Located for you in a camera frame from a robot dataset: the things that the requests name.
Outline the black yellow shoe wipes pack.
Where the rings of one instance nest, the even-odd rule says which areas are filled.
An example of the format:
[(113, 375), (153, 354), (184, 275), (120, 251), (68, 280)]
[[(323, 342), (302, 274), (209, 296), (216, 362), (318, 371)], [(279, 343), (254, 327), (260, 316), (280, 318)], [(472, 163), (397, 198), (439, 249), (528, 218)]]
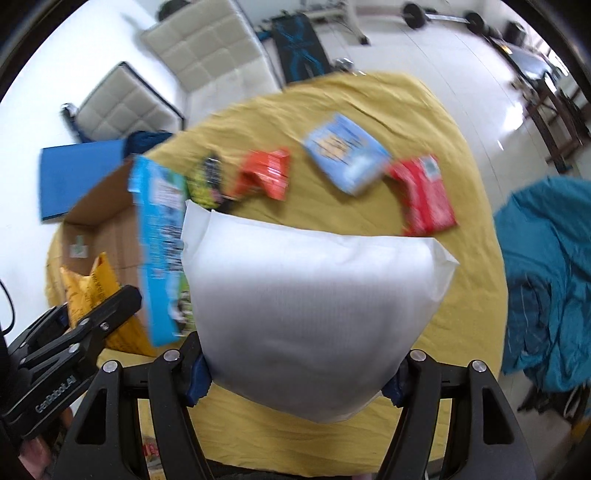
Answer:
[(206, 210), (228, 213), (233, 200), (222, 191), (221, 160), (211, 152), (185, 177), (188, 196)]

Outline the dark wooden chair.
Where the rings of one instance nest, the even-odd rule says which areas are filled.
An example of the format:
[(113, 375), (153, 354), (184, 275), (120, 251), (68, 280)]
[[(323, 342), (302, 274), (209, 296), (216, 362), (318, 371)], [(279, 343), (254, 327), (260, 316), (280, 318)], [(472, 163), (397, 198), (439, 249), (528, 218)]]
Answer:
[(572, 169), (575, 153), (590, 143), (584, 109), (575, 103), (581, 93), (569, 95), (559, 86), (562, 71), (543, 56), (488, 36), (488, 43), (515, 73), (513, 85), (525, 99), (525, 117), (537, 128), (548, 150), (546, 163), (560, 175)]

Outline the barbell with black plates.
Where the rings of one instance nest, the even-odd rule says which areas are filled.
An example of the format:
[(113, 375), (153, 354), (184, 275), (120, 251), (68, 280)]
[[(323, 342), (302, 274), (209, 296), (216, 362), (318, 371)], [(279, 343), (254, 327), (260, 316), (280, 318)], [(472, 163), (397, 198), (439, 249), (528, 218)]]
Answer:
[(474, 11), (469, 11), (464, 16), (440, 14), (426, 10), (416, 3), (406, 3), (402, 8), (402, 18), (405, 23), (414, 30), (427, 26), (429, 22), (448, 22), (465, 25), (472, 33), (481, 35), (487, 24), (485, 20)]

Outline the white quilted chair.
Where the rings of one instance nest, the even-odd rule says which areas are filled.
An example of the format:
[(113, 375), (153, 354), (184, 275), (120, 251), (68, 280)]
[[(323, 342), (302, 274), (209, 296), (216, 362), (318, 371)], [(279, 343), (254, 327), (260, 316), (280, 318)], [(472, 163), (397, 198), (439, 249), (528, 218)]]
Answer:
[(80, 141), (124, 139), (138, 131), (176, 133), (183, 114), (126, 62), (118, 63), (76, 107), (62, 106), (62, 116)]
[(235, 1), (197, 1), (140, 35), (184, 92), (195, 125), (232, 104), (280, 92), (273, 62)]

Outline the orange snack packet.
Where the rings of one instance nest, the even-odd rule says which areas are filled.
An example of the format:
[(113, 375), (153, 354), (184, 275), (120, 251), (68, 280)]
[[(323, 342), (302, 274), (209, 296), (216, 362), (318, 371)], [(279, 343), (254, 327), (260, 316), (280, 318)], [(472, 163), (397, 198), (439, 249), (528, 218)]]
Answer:
[(287, 149), (252, 151), (238, 170), (229, 195), (239, 199), (263, 191), (268, 198), (283, 201), (287, 196), (289, 173), (290, 152)]

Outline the cardboard box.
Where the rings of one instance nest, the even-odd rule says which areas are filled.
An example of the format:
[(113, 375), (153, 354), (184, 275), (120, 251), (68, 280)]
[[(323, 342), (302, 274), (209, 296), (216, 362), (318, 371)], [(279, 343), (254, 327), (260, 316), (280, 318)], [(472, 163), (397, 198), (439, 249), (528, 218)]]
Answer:
[(108, 348), (153, 356), (193, 331), (180, 260), (186, 198), (182, 175), (135, 156), (66, 214), (60, 276), (70, 318), (81, 320), (125, 285), (142, 297)]

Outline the white soft pillow pack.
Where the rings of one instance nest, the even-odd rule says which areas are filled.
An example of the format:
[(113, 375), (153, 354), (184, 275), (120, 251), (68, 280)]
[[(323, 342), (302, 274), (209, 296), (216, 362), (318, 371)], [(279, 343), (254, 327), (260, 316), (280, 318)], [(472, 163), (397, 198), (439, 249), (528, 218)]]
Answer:
[(186, 206), (181, 260), (214, 381), (318, 423), (372, 402), (458, 267), (433, 238), (348, 236)]

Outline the red snack packet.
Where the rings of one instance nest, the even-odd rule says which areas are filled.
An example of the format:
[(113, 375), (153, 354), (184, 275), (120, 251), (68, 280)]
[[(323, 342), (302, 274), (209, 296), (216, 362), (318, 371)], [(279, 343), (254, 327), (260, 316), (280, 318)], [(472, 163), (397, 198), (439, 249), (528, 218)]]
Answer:
[(431, 236), (458, 225), (436, 156), (398, 161), (386, 175), (403, 189), (406, 235)]

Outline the yellow plastic parcel bag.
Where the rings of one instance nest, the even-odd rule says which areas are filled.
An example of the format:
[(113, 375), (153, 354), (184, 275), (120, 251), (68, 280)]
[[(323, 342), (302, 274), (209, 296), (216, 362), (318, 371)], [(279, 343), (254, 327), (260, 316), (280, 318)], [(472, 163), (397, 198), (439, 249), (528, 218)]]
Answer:
[[(95, 258), (89, 275), (81, 275), (66, 266), (60, 267), (60, 275), (65, 288), (71, 327), (121, 289), (105, 252)], [(155, 349), (136, 315), (130, 317), (107, 338), (106, 347), (130, 354), (155, 355)]]

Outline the white quilted chair left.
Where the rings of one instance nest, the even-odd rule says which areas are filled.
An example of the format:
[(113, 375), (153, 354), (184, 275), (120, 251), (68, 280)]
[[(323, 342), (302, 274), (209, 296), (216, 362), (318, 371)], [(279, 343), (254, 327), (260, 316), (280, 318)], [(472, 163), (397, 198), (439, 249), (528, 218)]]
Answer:
[(80, 141), (124, 139), (138, 131), (176, 133), (183, 114), (126, 62), (118, 63), (76, 107), (62, 106), (62, 116)]

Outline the dark blue cloth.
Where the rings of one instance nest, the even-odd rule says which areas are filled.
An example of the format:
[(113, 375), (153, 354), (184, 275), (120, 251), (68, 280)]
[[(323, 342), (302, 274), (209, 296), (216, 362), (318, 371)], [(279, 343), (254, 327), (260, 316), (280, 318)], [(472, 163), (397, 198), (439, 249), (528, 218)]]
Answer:
[(123, 155), (128, 157), (135, 154), (143, 154), (172, 136), (167, 131), (136, 131), (131, 133), (124, 142)]

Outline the white quilted chair right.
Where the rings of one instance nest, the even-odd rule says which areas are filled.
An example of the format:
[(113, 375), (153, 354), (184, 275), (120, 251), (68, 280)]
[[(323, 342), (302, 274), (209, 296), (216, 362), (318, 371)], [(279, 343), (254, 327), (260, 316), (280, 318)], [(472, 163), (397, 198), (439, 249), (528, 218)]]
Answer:
[(235, 1), (197, 1), (140, 35), (184, 92), (195, 125), (232, 104), (280, 92), (273, 62)]

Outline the black blue exercise mat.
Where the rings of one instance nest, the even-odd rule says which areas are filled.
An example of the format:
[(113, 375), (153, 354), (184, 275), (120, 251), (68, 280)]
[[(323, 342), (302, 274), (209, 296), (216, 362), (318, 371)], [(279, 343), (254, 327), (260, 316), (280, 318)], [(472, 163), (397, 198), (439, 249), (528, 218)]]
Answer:
[(332, 73), (325, 49), (310, 19), (298, 13), (273, 19), (271, 36), (287, 84)]

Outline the light blue tissue pack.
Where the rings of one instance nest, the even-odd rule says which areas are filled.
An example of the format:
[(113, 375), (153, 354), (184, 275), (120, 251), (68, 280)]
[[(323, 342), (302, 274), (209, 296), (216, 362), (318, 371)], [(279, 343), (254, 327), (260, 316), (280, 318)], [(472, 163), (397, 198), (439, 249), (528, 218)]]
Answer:
[(351, 196), (379, 180), (392, 159), (376, 138), (342, 114), (312, 130), (304, 149), (332, 184)]

